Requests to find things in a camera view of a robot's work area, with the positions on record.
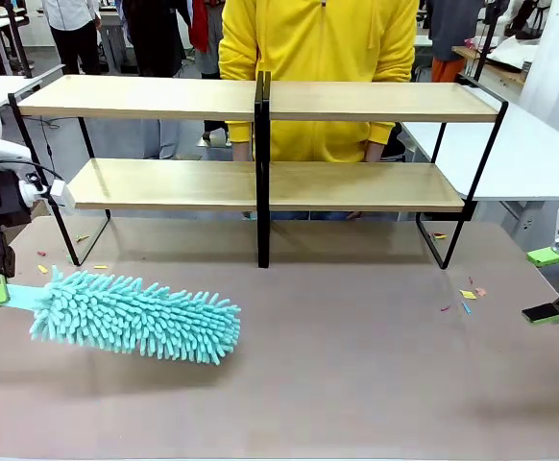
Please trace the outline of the white paper sheet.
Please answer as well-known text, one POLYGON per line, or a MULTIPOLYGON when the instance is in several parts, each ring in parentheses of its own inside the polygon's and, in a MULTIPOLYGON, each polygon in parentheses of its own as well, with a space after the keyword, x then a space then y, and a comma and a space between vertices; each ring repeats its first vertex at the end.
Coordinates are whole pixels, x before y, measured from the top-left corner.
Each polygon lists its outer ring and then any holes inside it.
POLYGON ((501 42, 489 55, 491 61, 521 69, 525 61, 533 62, 541 40, 519 40, 515 36, 501 42))

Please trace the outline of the wooden workbench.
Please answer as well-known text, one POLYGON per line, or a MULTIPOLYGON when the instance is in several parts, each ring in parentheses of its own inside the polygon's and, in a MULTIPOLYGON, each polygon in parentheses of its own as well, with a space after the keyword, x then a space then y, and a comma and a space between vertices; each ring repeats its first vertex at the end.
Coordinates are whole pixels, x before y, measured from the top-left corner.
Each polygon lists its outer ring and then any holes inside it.
POLYGON ((452 51, 468 61, 482 61, 483 69, 495 75, 506 84, 516 85, 520 88, 524 87, 525 77, 520 72, 511 72, 505 70, 498 64, 489 63, 477 50, 466 46, 453 46, 452 51))

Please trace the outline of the bystander in black clothes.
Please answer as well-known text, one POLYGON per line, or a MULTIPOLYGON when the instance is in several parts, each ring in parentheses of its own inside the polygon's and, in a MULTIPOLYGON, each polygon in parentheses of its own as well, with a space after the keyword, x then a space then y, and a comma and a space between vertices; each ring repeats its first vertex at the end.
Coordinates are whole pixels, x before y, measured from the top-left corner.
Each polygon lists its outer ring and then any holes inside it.
POLYGON ((182 67, 184 50, 177 13, 186 24, 186 0, 122 0, 139 75, 173 78, 182 67))

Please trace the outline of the person's left forearm yellow sleeve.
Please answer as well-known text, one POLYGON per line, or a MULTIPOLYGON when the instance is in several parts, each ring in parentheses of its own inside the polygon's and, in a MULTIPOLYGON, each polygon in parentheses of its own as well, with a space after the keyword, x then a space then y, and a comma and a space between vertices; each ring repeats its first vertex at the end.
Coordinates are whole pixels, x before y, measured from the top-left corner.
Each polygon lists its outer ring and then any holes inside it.
MULTIPOLYGON (((374 73, 373 83, 407 83, 411 80, 411 68, 415 57, 414 47, 409 46, 405 53, 393 52, 382 57, 374 73)), ((391 122, 371 122, 368 140, 386 144, 392 130, 391 122)))

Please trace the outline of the large white table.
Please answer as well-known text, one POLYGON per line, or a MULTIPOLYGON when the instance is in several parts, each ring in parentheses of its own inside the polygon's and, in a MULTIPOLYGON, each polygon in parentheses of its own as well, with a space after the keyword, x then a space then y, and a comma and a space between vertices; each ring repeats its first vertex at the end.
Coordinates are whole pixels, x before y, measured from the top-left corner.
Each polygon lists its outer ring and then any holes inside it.
MULTIPOLYGON (((441 172, 465 197, 492 126, 448 123, 436 159, 441 172)), ((478 182, 480 202, 559 201, 559 132, 511 105, 478 182)))

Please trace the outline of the person's yellow hoodie torso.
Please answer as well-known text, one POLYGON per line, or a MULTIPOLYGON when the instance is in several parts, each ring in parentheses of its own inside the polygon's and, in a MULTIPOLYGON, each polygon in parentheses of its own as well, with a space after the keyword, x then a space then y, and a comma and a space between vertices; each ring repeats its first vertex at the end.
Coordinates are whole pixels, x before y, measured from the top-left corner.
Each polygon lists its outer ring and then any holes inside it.
MULTIPOLYGON (((226 0, 222 55, 277 81, 372 83, 378 61, 414 47, 419 0, 226 0)), ((365 161, 368 122, 275 121, 273 161, 365 161)))

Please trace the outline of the wooden shelf unit black frame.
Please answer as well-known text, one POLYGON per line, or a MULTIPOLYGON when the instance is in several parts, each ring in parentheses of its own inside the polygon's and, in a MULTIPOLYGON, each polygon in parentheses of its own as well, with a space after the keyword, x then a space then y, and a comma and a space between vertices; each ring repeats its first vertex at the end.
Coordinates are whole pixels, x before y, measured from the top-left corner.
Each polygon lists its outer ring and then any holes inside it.
POLYGON ((274 211, 356 210, 448 214, 456 222, 440 254, 422 220, 416 225, 438 266, 446 269, 464 224, 472 219, 478 183, 509 103, 479 82, 459 76, 454 84, 274 82, 260 73, 255 90, 255 210, 257 264, 270 264, 274 211), (273 162, 273 121, 491 123, 474 179, 460 196, 432 157, 427 163, 273 162))
POLYGON ((12 104, 16 117, 217 120, 252 124, 255 161, 97 158, 68 185, 77 210, 233 210, 257 215, 257 264, 270 262, 269 79, 254 82, 66 75, 12 104))

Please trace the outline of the grey metal cart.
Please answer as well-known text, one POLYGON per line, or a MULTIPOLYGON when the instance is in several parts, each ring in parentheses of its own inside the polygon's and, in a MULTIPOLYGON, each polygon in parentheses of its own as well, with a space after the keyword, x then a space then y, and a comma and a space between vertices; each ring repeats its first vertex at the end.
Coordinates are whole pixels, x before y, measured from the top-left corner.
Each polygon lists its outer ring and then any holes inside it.
POLYGON ((110 74, 134 73, 121 19, 116 11, 101 11, 100 37, 110 74))

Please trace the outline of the bystander white shirt black trousers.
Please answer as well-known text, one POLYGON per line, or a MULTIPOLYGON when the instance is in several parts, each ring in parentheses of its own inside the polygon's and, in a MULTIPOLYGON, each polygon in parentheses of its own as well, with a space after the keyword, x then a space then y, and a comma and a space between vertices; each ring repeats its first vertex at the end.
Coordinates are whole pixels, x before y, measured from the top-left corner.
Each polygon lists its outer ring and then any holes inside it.
POLYGON ((41 0, 66 75, 100 75, 99 0, 41 0))

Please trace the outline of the white table with thin edge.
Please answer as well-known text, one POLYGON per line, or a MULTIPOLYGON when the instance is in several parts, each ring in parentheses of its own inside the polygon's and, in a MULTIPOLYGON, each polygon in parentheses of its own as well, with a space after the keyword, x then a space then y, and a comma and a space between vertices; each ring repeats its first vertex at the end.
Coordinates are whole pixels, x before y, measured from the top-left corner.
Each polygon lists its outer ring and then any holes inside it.
POLYGON ((49 81, 54 76, 63 75, 63 65, 58 64, 38 76, 30 78, 21 76, 0 76, 0 107, 9 102, 9 96, 15 97, 29 91, 36 91, 36 87, 49 81))

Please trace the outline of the bystander in orange trousers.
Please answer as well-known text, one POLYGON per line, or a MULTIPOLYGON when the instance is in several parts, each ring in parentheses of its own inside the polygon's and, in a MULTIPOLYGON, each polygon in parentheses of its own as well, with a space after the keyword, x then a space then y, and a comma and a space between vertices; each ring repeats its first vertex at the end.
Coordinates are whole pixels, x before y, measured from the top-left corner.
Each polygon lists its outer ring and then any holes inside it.
POLYGON ((468 0, 426 0, 431 40, 433 83, 452 83, 464 66, 464 59, 452 51, 469 36, 468 0))

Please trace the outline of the bystander with red jacket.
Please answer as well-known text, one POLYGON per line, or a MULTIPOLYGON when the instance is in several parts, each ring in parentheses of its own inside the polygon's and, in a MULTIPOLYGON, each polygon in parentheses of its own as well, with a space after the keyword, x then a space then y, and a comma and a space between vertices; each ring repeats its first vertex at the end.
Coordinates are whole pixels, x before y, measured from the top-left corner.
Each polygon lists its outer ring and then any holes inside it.
POLYGON ((226 0, 186 0, 189 40, 203 79, 218 80, 219 44, 223 38, 222 13, 226 0))

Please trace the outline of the teal microfiber duster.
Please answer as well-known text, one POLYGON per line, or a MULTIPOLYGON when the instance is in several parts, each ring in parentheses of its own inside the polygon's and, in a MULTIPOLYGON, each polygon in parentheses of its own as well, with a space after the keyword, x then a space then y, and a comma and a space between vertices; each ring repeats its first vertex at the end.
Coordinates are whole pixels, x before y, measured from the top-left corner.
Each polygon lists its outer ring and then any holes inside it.
POLYGON ((54 268, 45 285, 7 284, 6 293, 5 307, 32 313, 29 334, 39 341, 218 365, 240 337, 231 300, 132 277, 54 268))

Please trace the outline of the person's right forearm yellow sleeve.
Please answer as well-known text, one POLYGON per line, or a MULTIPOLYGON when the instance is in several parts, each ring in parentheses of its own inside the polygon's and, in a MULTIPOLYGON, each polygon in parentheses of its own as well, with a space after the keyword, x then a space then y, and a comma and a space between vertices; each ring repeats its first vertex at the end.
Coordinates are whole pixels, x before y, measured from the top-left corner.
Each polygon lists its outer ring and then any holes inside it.
MULTIPOLYGON (((223 80, 254 81, 256 62, 251 57, 237 53, 222 55, 219 61, 220 74, 223 80)), ((232 144, 245 143, 251 138, 249 122, 229 121, 229 137, 232 144)))

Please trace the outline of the black metal pole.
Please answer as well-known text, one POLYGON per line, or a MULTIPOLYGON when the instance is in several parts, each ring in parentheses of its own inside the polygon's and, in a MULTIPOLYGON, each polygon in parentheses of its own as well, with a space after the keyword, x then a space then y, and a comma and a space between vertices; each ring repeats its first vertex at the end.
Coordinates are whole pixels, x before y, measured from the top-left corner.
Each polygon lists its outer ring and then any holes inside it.
POLYGON ((491 42, 495 33, 498 22, 500 2, 499 0, 487 0, 485 9, 484 25, 486 26, 486 35, 483 45, 475 50, 474 63, 476 64, 473 78, 475 81, 480 80, 480 76, 484 69, 487 55, 491 48, 491 42))
POLYGON ((30 68, 22 39, 19 33, 21 25, 28 25, 29 19, 27 18, 27 11, 25 9, 24 0, 5 0, 5 8, 7 9, 8 18, 10 20, 11 35, 14 43, 14 50, 16 51, 22 73, 26 78, 32 78, 32 70, 30 68))

